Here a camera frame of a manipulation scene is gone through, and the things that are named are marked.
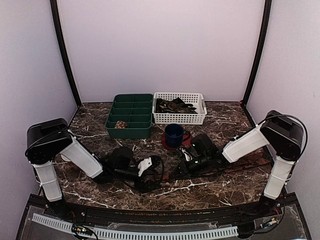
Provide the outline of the brown red floral tie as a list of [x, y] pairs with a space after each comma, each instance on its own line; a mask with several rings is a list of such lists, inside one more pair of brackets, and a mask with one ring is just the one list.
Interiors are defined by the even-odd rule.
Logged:
[[[185, 160], [181, 159], [180, 162], [177, 164], [177, 166], [186, 167], [184, 161]], [[222, 174], [234, 173], [237, 171], [248, 170], [255, 167], [260, 167], [260, 166], [265, 166], [270, 164], [271, 164], [271, 161], [269, 159], [266, 159], [263, 153], [253, 153], [240, 158], [235, 163], [231, 163], [231, 164], [225, 163], [223, 166], [218, 166], [217, 163], [212, 163], [212, 165], [206, 167], [205, 169], [199, 172], [196, 172], [196, 173], [187, 172], [187, 180], [194, 179], [194, 178], [217, 177]], [[165, 172], [162, 181], [164, 182], [173, 181], [173, 180], [169, 180], [169, 173], [173, 172], [176, 167]]]

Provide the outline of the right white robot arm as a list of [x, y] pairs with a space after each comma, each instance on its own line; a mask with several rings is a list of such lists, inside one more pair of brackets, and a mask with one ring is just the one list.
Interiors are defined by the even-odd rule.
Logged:
[[294, 166], [304, 153], [307, 143], [308, 130], [299, 118], [271, 110], [255, 127], [221, 148], [216, 147], [204, 133], [193, 137], [190, 145], [195, 154], [180, 148], [181, 162], [170, 178], [195, 177], [209, 167], [225, 168], [258, 149], [271, 146], [276, 158], [261, 196], [263, 200], [255, 205], [255, 213], [266, 217], [274, 210], [273, 200], [279, 197], [286, 182], [290, 180]]

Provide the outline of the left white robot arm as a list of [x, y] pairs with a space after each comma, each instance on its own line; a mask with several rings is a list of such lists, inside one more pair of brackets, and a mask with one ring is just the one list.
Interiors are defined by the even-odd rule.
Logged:
[[155, 168], [161, 163], [159, 156], [135, 161], [133, 151], [121, 146], [106, 157], [98, 158], [77, 140], [63, 118], [32, 125], [26, 135], [25, 156], [36, 172], [46, 199], [51, 203], [51, 210], [60, 218], [67, 218], [71, 208], [62, 200], [63, 193], [53, 166], [57, 155], [75, 164], [97, 184], [109, 183], [113, 179], [132, 181], [132, 188], [140, 193], [148, 193], [161, 186], [159, 179], [147, 178], [155, 173]]

